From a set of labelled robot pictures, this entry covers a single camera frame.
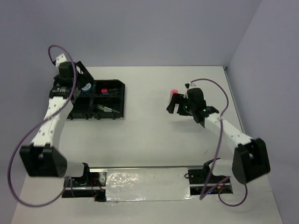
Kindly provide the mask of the pink capped small bottle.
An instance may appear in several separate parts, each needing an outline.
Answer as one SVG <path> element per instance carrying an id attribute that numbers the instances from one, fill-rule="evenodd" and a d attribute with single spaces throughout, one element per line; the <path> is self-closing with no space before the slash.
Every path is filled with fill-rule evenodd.
<path id="1" fill-rule="evenodd" d="M 172 97 L 174 94 L 177 94 L 177 93 L 178 93 L 178 90 L 175 90 L 175 89 L 171 90 L 170 97 Z"/>

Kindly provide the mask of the yellow slim pen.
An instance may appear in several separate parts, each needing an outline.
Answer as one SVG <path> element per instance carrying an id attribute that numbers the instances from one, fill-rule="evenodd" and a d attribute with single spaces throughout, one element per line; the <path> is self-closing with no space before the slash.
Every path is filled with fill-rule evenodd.
<path id="1" fill-rule="evenodd" d="M 102 106 L 102 105 L 97 105 L 97 109 L 102 110 L 102 111 L 112 111 L 111 108 Z"/>

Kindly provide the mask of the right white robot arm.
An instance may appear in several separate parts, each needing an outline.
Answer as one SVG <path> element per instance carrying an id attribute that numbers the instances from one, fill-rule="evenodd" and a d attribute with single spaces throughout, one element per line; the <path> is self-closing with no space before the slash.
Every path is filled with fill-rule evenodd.
<path id="1" fill-rule="evenodd" d="M 232 151 L 233 158 L 212 162 L 203 171 L 207 182 L 216 181 L 220 175 L 234 176 L 241 183 L 266 175 L 270 172 L 265 142 L 253 139 L 220 116 L 213 106 L 207 106 L 200 88 L 188 89 L 185 94 L 171 93 L 166 110 L 182 116 L 192 116 L 194 121 L 221 138 L 222 143 Z"/>

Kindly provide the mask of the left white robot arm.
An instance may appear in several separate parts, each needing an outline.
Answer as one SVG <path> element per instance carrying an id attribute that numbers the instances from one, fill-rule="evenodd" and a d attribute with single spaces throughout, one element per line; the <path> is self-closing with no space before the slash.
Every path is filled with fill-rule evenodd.
<path id="1" fill-rule="evenodd" d="M 41 125 L 36 136 L 28 146 L 21 146 L 20 156 L 31 177 L 73 177 L 86 186 L 92 175 L 87 163 L 67 160 L 59 152 L 59 142 L 64 124 L 73 109 L 81 89 L 94 81 L 81 61 L 75 63 L 73 72 L 71 62 L 58 65 L 58 75 L 49 93 L 49 105 L 45 115 L 46 122 Z"/>

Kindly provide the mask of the pink highlighter marker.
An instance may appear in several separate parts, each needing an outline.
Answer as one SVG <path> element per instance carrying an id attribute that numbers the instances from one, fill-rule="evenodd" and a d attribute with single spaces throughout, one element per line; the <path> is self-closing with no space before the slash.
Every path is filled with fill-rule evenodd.
<path id="1" fill-rule="evenodd" d="M 106 93 L 108 93 L 108 90 L 107 89 L 101 89 L 101 92 L 102 92 L 102 94 L 106 94 Z"/>

